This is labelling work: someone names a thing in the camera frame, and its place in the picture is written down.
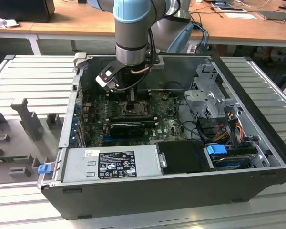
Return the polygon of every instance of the paper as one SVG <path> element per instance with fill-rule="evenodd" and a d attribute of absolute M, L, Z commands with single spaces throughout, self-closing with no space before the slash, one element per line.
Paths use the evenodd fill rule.
<path fill-rule="evenodd" d="M 19 24 L 14 19 L 2 19 L 0 18 L 0 27 L 6 28 L 6 27 L 13 27 L 13 26 L 19 26 Z"/>
<path fill-rule="evenodd" d="M 252 14 L 244 14 L 244 13 L 225 13 L 225 15 L 229 18 L 241 18 L 241 19 L 257 19 Z"/>

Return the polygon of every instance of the floor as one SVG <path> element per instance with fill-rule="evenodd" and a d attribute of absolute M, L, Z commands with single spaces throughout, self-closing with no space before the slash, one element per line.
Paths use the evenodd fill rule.
<path fill-rule="evenodd" d="M 115 54 L 114 44 L 115 42 L 108 41 L 76 41 L 78 52 L 87 52 L 89 54 Z M 252 49 L 253 47 L 251 46 L 238 46 L 236 49 L 235 47 L 230 47 L 227 55 L 249 56 Z M 76 53 L 72 51 L 71 42 L 69 40 L 40 40 L 40 50 L 43 55 L 73 55 Z M 215 51 L 216 47 L 212 46 L 205 54 L 211 54 Z M 272 58 L 275 62 L 274 68 L 265 67 L 261 63 L 263 51 L 264 47 L 259 47 L 253 60 L 278 84 L 284 73 L 286 73 L 286 66 L 284 66 L 286 48 L 273 49 Z M 7 54 L 33 55 L 33 52 L 27 39 L 0 38 L 0 63 Z"/>

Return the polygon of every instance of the circuit board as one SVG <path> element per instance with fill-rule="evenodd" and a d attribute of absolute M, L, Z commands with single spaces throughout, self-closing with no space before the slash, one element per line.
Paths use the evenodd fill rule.
<path fill-rule="evenodd" d="M 89 137 L 87 145 L 89 147 L 102 146 L 131 146 L 150 145 L 157 141 L 185 140 L 183 128 L 176 119 L 176 100 L 174 97 L 163 99 L 163 92 L 150 93 L 149 99 L 143 101 L 147 104 L 148 115 L 156 117 L 155 122 L 145 125 L 144 135 L 137 138 L 113 139 L 110 136 L 110 123 L 108 117 L 113 113 L 119 115 L 122 100 L 110 101 L 106 95 L 99 95 L 97 99 L 89 103 L 86 111 L 86 130 Z"/>

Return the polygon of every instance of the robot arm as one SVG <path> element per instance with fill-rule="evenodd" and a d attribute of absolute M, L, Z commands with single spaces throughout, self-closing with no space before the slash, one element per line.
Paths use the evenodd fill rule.
<path fill-rule="evenodd" d="M 148 29 L 169 10 L 170 0 L 89 0 L 93 7 L 113 12 L 117 60 L 126 66 L 144 62 Z"/>
<path fill-rule="evenodd" d="M 96 77 L 98 84 L 110 91 L 126 91 L 135 87 L 147 75 L 155 61 L 155 48 L 179 52 L 186 45 L 193 25 L 188 14 L 190 0 L 172 0 L 173 13 L 166 15 L 171 0 L 88 0 L 95 8 L 112 12 L 115 17 L 116 61 L 111 62 Z M 151 51 L 147 53 L 148 36 Z M 119 76 L 126 84 L 118 88 Z"/>

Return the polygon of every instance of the white cable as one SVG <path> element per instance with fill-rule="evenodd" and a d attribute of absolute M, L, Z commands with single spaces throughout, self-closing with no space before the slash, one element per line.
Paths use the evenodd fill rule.
<path fill-rule="evenodd" d="M 268 0 L 267 2 L 265 2 L 260 8 L 263 8 L 268 2 L 270 2 L 271 0 Z"/>
<path fill-rule="evenodd" d="M 268 2 L 270 2 L 271 0 L 268 0 L 267 2 L 265 2 L 261 7 L 258 7 L 258 9 L 259 8 L 263 8 Z M 237 0 L 236 1 L 237 3 L 240 3 L 240 4 L 242 4 L 243 6 L 247 6 L 247 7 L 250 7 L 250 8 L 254 8 L 253 6 L 249 6 L 249 5 L 247 5 L 246 3 L 243 3 L 241 0 Z"/>
<path fill-rule="evenodd" d="M 236 1 L 236 2 L 242 4 L 243 6 L 247 6 L 247 7 L 252 8 L 252 6 L 249 6 L 249 5 L 247 5 L 246 3 L 243 3 L 242 1 Z"/>

